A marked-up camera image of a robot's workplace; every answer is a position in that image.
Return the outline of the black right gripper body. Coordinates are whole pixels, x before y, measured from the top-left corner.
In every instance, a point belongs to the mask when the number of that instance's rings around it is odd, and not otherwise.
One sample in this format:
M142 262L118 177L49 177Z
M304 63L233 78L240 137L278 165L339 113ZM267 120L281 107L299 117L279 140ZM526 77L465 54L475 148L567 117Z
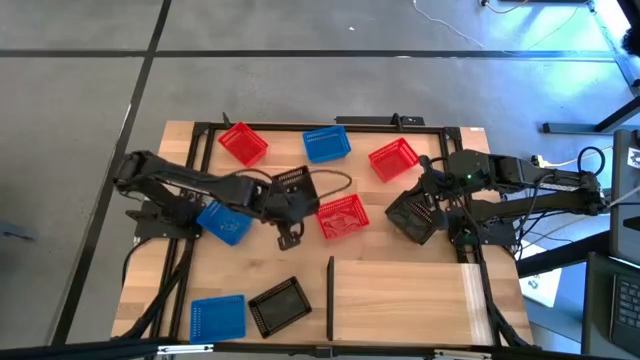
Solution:
M423 174L418 180L418 189L423 194L429 194L437 200L454 200L467 196L460 182L450 172L439 171L434 164L442 162L448 164L445 157L429 158L426 155L418 157L419 164L423 168Z

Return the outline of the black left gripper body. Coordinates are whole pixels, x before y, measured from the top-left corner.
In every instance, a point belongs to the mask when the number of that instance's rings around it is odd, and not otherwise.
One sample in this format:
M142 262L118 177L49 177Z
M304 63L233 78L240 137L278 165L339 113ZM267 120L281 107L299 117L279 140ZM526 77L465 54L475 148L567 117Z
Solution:
M255 184L253 186L248 215L263 222L302 222L313 215L293 196L289 196L281 183Z

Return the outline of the black plastic basket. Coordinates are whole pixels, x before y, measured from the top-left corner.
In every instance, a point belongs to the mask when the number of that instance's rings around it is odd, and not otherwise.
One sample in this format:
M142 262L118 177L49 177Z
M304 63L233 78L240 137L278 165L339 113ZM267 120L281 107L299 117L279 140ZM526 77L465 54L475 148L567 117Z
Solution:
M430 211L424 203L402 201L400 196L385 210L387 219L410 241L424 245L436 231L432 227Z
M274 176L274 179L281 183L285 192L297 199L307 212L311 214L317 212L319 198L310 170L306 165L279 173Z
M312 306L295 276L250 299L248 307L263 339L312 312Z

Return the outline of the red plastic basket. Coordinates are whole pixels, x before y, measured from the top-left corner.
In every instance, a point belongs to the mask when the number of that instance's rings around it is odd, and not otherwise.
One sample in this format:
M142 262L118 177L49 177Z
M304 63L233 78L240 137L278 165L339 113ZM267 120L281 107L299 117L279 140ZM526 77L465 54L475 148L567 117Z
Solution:
M242 122L233 125L218 142L245 167L255 165L268 149L268 143Z
M316 218L326 240L350 235L370 224L364 205L357 194L321 205Z
M418 163L418 155L405 138L398 138L368 155L374 172L388 182Z

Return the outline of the blue plastic basket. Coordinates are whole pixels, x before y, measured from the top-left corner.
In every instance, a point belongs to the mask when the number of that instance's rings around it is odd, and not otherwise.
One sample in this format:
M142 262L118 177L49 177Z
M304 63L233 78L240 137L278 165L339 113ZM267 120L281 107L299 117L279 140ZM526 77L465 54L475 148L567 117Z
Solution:
M210 344L246 336L243 295L198 299L191 302L189 341Z
M229 246L238 245L249 232L252 218L211 201L197 217L196 222Z
M345 157L351 145L344 126L331 126L304 132L303 144L312 163L323 163Z

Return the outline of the white paper with logo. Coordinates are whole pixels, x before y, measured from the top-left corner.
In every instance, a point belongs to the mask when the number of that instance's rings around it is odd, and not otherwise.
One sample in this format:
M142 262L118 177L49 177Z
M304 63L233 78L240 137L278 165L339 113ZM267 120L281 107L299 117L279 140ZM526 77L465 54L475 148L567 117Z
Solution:
M520 278L519 284L523 296L548 308L552 308L555 304L561 274L562 269L558 268Z

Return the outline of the grey computer case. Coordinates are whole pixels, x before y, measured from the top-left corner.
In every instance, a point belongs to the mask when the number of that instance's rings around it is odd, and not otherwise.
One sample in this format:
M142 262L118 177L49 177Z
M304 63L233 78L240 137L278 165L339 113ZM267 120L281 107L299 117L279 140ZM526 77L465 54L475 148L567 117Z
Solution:
M640 133L614 133L611 200L613 256L640 266Z

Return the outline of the dark laptop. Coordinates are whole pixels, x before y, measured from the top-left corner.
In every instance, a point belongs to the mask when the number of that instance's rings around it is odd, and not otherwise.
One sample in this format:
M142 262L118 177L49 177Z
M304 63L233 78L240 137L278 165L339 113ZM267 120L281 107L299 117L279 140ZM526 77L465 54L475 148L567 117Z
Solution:
M640 360L640 268L588 255L581 353Z

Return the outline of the black gantry beam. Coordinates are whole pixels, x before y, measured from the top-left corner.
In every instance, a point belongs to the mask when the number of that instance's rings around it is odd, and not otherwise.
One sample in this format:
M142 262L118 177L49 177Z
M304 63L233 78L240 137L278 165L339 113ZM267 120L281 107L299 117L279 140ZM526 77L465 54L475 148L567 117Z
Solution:
M162 345L185 345L171 338L116 339L104 342L49 345L0 350L0 360L129 360L156 354ZM463 346L458 348L393 347L364 345L281 345L250 343L213 343L207 353L267 353L290 356L307 355L319 359L336 356L399 356L433 359L435 349L453 349L490 353L492 360L620 360L570 353L552 352L536 347Z

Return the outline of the person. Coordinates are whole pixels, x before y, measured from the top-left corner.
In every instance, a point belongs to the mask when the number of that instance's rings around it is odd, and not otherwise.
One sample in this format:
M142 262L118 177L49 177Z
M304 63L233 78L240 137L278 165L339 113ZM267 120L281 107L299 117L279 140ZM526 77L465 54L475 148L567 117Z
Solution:
M640 57L640 28L627 29L621 39L621 47L627 54Z

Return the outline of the dark grey floor object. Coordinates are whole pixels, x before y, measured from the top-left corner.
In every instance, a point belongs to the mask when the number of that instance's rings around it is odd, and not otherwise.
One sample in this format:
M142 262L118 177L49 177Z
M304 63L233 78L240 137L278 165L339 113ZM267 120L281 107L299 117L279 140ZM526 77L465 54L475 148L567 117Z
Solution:
M0 236L17 237L23 240L35 241L37 234L28 228L0 220Z

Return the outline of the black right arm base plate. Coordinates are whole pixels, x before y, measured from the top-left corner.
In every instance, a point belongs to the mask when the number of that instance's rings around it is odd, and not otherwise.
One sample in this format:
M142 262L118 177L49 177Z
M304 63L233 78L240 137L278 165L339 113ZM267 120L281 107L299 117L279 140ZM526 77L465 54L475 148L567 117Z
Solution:
M511 221L492 219L488 223L474 225L462 208L450 208L446 212L448 234L454 245L515 245L516 230Z

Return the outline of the black bar mount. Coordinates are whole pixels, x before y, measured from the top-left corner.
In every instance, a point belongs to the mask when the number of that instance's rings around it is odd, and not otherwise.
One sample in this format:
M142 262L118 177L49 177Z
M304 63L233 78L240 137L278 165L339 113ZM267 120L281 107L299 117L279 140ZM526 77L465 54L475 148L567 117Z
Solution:
M337 116L334 118L336 124L341 125L391 125L403 126L424 126L423 117L405 116L394 113L391 116Z

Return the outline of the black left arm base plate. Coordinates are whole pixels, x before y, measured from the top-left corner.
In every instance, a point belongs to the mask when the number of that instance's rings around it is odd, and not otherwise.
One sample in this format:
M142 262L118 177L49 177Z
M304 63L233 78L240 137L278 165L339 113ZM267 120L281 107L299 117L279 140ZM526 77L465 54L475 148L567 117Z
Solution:
M125 214L136 222L135 237L197 239L202 235L202 227L194 218L178 221L151 201L144 201L139 210L126 210Z

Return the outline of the silver aluminium bracket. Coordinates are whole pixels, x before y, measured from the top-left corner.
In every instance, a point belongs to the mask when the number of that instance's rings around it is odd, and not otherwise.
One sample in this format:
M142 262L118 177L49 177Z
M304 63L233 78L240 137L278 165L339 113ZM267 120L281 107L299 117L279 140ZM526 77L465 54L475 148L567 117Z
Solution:
M492 355L466 350L435 349L433 360L492 360Z
M180 354L198 354L213 352L213 344L197 344L197 345L162 345L157 349L158 356L171 356Z

